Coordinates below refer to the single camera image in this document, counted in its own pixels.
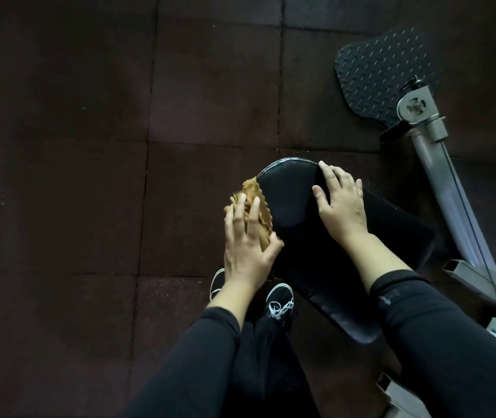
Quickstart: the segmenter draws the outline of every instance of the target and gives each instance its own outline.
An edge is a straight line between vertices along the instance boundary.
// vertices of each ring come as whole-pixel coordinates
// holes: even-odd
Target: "brown cloth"
[[[238,202],[240,201],[240,196],[243,193],[246,194],[246,203],[244,208],[245,228],[248,226],[250,207],[252,206],[254,199],[256,197],[260,197],[260,219],[259,219],[260,246],[261,246],[261,250],[265,251],[265,249],[269,246],[269,236],[273,231],[273,223],[272,223],[271,211],[269,211],[267,202],[265,202],[265,196],[261,191],[260,185],[256,181],[255,177],[244,182],[242,184],[242,190],[231,196],[231,202],[235,207],[238,205]],[[225,207],[225,213],[229,210],[229,208],[231,208],[230,205],[227,205]]]

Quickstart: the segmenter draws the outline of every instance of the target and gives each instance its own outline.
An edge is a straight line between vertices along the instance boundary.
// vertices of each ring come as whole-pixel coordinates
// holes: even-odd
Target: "hand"
[[[329,235],[345,247],[354,238],[368,234],[362,180],[358,179],[355,182],[353,177],[340,167],[329,166],[323,161],[319,162],[319,166],[331,199],[330,205],[323,189],[319,186],[312,187],[318,203],[319,216]]]
[[[225,284],[232,282],[248,287],[253,295],[264,284],[284,244],[273,232],[269,246],[261,251],[258,232],[260,199],[256,197],[252,203],[246,230],[245,203],[246,195],[242,194],[236,209],[233,210],[231,205],[225,217]]]

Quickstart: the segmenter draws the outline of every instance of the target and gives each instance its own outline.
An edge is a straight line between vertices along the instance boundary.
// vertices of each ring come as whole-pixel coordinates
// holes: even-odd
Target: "shoe sole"
[[[287,285],[287,283],[279,283],[277,286],[273,287],[271,292],[267,294],[267,297],[265,298],[265,301],[267,302],[269,300],[269,296],[275,291],[277,288],[287,288],[290,291],[291,296],[293,297],[293,302],[294,302],[294,293],[293,293],[293,288]]]
[[[211,299],[211,293],[213,292],[213,290],[211,290],[211,288],[213,287],[213,282],[215,281],[215,278],[221,274],[221,272],[225,272],[225,269],[222,268],[222,269],[218,269],[217,272],[215,274],[213,274],[213,279],[211,279],[211,285],[210,285],[210,302],[212,301]]]

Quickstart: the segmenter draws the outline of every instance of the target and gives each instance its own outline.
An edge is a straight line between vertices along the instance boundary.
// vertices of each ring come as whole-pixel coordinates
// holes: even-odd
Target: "black sneaker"
[[[213,276],[213,280],[211,281],[210,287],[210,302],[213,301],[215,295],[217,295],[223,285],[225,284],[225,269],[217,270],[215,275]]]
[[[275,286],[265,300],[265,316],[276,319],[283,327],[290,321],[294,310],[293,289],[287,283]]]

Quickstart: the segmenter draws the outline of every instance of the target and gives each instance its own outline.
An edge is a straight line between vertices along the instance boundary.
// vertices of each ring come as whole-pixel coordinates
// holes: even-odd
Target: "black sleeve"
[[[239,340],[231,312],[206,309],[121,416],[219,417]]]
[[[434,418],[496,417],[496,338],[413,271],[370,289],[403,375]]]

